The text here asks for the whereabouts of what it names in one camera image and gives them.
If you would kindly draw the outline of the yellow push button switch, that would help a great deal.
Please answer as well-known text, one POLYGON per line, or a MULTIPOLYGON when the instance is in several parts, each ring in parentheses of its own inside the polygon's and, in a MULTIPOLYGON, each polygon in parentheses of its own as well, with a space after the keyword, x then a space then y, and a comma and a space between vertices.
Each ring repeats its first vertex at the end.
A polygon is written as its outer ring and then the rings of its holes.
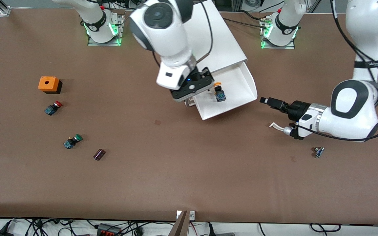
POLYGON ((214 95, 218 103, 226 100, 226 95, 222 89, 221 82, 214 83, 214 95))

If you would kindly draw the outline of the white plastic drawer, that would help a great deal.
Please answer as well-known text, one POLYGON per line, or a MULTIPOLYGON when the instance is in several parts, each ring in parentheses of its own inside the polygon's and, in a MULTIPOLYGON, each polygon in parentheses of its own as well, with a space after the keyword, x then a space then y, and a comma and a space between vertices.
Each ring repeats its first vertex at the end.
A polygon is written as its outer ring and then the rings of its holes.
POLYGON ((225 101, 216 101, 213 88, 185 100, 187 107, 197 108, 202 120, 218 116, 258 98, 255 81, 245 61, 228 66, 212 66, 212 63, 208 63, 207 66, 215 82, 221 83, 225 101))

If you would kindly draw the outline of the white drawer cabinet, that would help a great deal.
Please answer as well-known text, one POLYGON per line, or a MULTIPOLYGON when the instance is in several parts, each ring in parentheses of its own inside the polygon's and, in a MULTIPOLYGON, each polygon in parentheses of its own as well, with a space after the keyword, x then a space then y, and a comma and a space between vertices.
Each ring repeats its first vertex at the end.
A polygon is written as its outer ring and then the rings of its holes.
POLYGON ((198 69, 208 67, 208 63, 212 63, 212 66, 228 66, 247 61, 246 55, 211 0, 194 4, 192 17, 183 26, 194 57, 199 60, 209 53, 197 63, 198 69))

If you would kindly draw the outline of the brown angled beam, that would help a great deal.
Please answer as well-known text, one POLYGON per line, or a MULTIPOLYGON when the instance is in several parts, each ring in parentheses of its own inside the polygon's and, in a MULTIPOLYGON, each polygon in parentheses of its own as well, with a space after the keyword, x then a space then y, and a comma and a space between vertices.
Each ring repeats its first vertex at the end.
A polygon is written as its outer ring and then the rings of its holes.
POLYGON ((188 236, 189 224, 190 211, 181 211, 168 236, 188 236))

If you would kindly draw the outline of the black power strip orange switches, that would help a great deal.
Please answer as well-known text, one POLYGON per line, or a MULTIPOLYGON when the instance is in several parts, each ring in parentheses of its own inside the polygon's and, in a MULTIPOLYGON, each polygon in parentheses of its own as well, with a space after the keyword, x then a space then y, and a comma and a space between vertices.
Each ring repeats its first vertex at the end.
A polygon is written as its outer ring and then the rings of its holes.
POLYGON ((99 224, 97 226, 96 236, 120 236, 122 229, 117 226, 108 224, 99 224))

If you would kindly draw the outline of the green push button switch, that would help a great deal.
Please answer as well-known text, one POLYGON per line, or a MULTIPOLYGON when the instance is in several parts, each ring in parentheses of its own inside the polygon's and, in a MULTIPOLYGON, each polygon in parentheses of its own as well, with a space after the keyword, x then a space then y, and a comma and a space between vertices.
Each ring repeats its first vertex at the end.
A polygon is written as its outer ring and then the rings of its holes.
POLYGON ((81 142, 82 140, 82 136, 77 133, 74 137, 68 138, 63 145, 66 149, 72 149, 77 143, 81 142))

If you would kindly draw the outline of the red push button switch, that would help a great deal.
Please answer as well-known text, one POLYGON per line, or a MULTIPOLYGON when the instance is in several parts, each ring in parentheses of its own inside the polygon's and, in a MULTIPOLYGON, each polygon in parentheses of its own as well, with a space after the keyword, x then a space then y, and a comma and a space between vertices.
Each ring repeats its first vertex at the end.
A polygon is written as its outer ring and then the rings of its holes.
POLYGON ((44 110, 44 112, 49 115, 49 116, 52 116, 54 115, 58 109, 60 109, 61 107, 63 106, 62 103, 60 103, 59 101, 55 101, 53 104, 49 105, 46 107, 46 109, 44 110))

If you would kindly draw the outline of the orange button enclosure box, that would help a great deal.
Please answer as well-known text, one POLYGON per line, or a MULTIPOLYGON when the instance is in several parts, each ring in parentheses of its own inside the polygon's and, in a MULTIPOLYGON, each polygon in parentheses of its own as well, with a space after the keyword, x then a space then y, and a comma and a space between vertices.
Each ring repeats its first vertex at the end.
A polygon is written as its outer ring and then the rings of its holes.
POLYGON ((46 94, 60 94, 62 85, 62 81, 55 76, 41 76, 38 89, 46 94))

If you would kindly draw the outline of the aluminium frame profile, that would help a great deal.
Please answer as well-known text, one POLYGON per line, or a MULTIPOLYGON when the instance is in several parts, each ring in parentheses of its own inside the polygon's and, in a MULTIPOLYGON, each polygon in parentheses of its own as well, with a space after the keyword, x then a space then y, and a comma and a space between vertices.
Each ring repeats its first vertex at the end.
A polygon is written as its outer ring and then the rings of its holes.
POLYGON ((11 13, 11 7, 7 5, 3 0, 0 0, 0 17, 9 16, 11 13))

